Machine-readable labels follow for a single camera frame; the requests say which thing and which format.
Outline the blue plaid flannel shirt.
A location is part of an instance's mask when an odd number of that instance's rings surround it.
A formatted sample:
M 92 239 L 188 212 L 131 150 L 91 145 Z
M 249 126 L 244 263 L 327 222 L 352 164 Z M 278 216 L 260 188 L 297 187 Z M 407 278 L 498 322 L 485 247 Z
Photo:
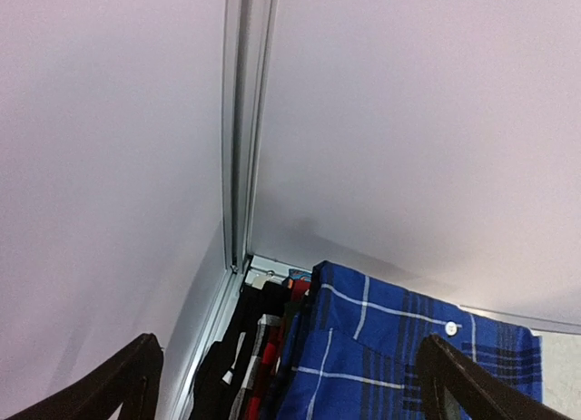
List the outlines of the blue plaid flannel shirt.
M 312 271 L 260 416 L 420 419 L 416 354 L 430 335 L 542 399 L 541 342 L 529 329 L 324 261 Z

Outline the black shirt with white letters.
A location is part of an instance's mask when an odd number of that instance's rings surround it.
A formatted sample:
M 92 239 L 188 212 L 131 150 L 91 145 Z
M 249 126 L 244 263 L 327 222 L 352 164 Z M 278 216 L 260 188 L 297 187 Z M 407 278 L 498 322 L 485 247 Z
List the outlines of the black shirt with white letters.
M 245 286 L 220 341 L 212 344 L 193 384 L 191 419 L 227 419 L 239 393 L 264 315 L 281 317 L 291 291 L 266 282 L 261 289 Z

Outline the red black plaid shirt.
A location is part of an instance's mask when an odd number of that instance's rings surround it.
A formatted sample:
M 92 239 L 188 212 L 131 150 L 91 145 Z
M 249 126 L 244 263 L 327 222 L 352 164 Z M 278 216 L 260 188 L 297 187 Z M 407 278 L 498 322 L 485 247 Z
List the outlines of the red black plaid shirt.
M 250 315 L 243 321 L 250 325 L 248 357 L 242 357 L 241 382 L 236 386 L 228 417 L 230 419 L 260 419 L 261 410 L 275 391 L 271 388 L 278 375 L 286 339 L 292 320 L 300 309 L 303 296 L 310 288 L 310 275 L 289 276 L 282 283 L 266 282 L 262 288 L 250 288 L 246 301 Z

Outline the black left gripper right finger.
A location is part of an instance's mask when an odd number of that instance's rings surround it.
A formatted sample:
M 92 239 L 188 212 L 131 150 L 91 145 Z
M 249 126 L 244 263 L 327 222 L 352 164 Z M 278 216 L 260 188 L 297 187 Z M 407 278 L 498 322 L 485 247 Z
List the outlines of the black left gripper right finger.
M 484 368 L 431 335 L 416 355 L 421 406 L 427 419 L 565 419 L 556 410 L 502 383 Z

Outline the left aluminium frame post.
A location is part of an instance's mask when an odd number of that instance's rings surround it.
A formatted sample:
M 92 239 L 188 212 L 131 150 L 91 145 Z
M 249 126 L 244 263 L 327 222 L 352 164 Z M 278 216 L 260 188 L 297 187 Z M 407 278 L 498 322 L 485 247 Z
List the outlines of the left aluminium frame post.
M 258 182 L 261 121 L 279 0 L 226 0 L 222 53 L 222 232 L 204 257 L 173 331 L 184 346 L 176 387 L 158 405 L 159 419 L 186 419 L 193 382 L 213 340 L 230 318 L 253 259 L 250 235 Z

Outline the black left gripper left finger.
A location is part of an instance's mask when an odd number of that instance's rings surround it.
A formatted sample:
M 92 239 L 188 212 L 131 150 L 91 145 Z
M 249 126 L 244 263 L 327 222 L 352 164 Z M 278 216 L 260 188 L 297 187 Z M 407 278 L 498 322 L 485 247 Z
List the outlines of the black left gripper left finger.
M 25 419 L 154 419 L 164 356 L 143 333 L 74 384 L 11 416 Z

